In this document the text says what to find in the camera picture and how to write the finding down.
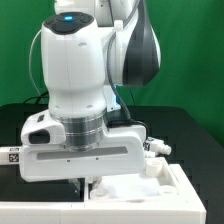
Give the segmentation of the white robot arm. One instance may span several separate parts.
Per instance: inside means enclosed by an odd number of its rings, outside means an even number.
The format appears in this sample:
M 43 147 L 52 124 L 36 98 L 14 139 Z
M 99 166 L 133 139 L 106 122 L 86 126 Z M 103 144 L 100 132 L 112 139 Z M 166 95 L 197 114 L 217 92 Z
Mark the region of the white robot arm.
M 160 67 L 145 0 L 57 0 L 41 28 L 49 104 L 21 132 L 28 182 L 139 173 L 146 129 L 107 117 L 107 88 L 150 82 Z

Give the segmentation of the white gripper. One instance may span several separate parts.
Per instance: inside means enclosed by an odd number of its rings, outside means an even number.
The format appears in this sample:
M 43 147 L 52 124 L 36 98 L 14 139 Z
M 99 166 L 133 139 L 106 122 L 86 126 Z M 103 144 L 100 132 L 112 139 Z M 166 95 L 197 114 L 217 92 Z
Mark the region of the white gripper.
M 100 183 L 102 176 L 142 172 L 145 168 L 144 126 L 111 128 L 90 151 L 71 151 L 62 144 L 23 145 L 20 151 L 21 176 L 28 182 L 63 180 L 84 191 L 89 184 Z

